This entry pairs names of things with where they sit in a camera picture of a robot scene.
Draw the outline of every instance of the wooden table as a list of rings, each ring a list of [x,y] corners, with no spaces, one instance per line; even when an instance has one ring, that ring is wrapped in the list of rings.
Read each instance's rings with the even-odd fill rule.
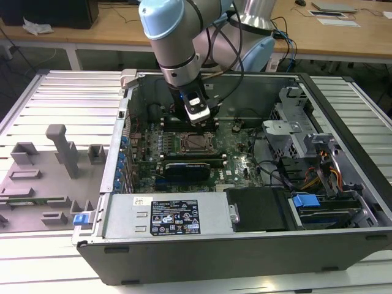
[[[392,3],[360,0],[323,0],[345,2],[356,9],[392,12]],[[149,40],[143,33],[137,7],[117,7],[100,4],[98,19],[91,29],[54,28],[52,34],[34,36],[22,27],[0,24],[4,32],[21,47],[62,48],[67,52],[71,68],[81,70],[77,50],[152,51]],[[377,17],[367,10],[355,14],[360,28],[325,26],[317,17],[304,17],[291,10],[295,7],[308,15],[315,10],[311,0],[306,7],[294,4],[294,0],[277,0],[273,17],[282,16],[287,20],[288,33],[298,45],[297,59],[326,61],[350,61],[370,63],[392,63],[392,20]],[[282,20],[276,21],[279,29],[284,29]],[[0,36],[0,45],[8,47],[10,42]],[[268,70],[275,71],[276,64],[283,57],[287,45],[278,40]]]
[[[323,0],[323,2],[346,3],[356,9],[370,9],[379,14],[383,11],[392,12],[392,3],[359,1],[359,0]],[[317,19],[326,17],[304,17],[310,15],[308,10],[317,10],[311,0],[307,0],[306,7],[295,5],[293,1],[277,0],[273,11],[273,18],[284,17],[287,20],[288,34],[298,45],[297,59],[313,59],[326,61],[392,63],[392,20],[377,17],[368,10],[348,16],[361,27],[327,26]],[[276,20],[279,29],[284,30],[284,22]],[[275,53],[269,66],[276,67],[282,58],[287,44],[278,40]]]
[[[72,70],[83,69],[77,56],[79,49],[152,52],[149,40],[143,32],[138,7],[113,6],[115,9],[107,5],[99,5],[99,16],[91,29],[53,27],[54,33],[35,36],[21,26],[5,26],[3,22],[0,22],[0,26],[17,46],[64,49]],[[11,45],[1,33],[0,45],[4,47]],[[6,56],[12,58],[7,49],[4,51]]]

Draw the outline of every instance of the robotic arm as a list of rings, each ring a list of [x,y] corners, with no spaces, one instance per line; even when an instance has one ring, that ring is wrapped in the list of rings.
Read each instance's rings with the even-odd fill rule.
[[[219,111],[217,99],[208,99],[200,75],[202,63],[206,57],[205,47],[209,48],[204,35],[205,29],[230,8],[232,1],[142,0],[139,5],[144,32],[151,42],[174,99],[175,115],[193,125],[202,123]],[[236,44],[239,43],[237,27],[227,23],[222,26],[221,30],[232,39],[237,39]],[[258,67],[262,65],[262,68],[273,52],[274,40],[268,37],[267,42],[265,38],[260,41],[259,34],[245,33],[247,34],[244,35],[246,41],[244,47],[247,50],[246,54],[241,55],[241,59],[244,64],[249,64],[248,69],[253,69],[254,64]],[[216,40],[218,43],[216,46],[212,45],[214,47],[211,50],[216,58],[213,61],[228,66],[225,61],[231,64],[235,54],[228,43],[219,42],[219,37],[216,37]]]
[[[192,124],[211,116],[193,39],[226,12],[232,0],[143,0],[141,23],[169,84],[176,114]]]

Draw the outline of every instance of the power supply label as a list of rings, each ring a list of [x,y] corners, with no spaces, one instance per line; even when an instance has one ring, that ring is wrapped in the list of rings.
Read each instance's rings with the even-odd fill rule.
[[[200,234],[197,200],[151,202],[153,236]]]

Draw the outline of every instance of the yellow wire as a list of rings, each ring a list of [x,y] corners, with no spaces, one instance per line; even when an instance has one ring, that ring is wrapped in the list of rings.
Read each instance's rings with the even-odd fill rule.
[[[301,190],[305,190],[305,189],[307,189],[307,188],[309,188],[309,187],[311,187],[311,186],[313,186],[317,181],[319,181],[320,180],[320,178],[316,178],[316,179],[313,179],[312,181],[310,181],[309,183],[307,183],[305,186],[303,186],[302,188],[301,188]]]

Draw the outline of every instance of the blue latch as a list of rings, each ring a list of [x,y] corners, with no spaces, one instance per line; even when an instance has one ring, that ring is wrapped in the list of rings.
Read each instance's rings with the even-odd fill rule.
[[[88,225],[89,215],[88,214],[77,214],[73,218],[73,225]]]
[[[315,194],[297,194],[293,197],[295,207],[320,206],[320,202]]]

